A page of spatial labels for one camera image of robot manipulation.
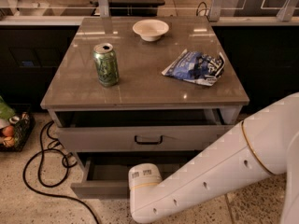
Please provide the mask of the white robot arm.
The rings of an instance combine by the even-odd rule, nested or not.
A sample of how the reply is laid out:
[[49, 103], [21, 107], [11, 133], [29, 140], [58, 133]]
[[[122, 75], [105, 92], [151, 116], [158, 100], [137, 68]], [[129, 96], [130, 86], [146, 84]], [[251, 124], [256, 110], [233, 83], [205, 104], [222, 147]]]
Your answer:
[[280, 224], [298, 224], [299, 93], [242, 120], [167, 179], [154, 164], [133, 167], [131, 215], [151, 223], [282, 173], [287, 185]]

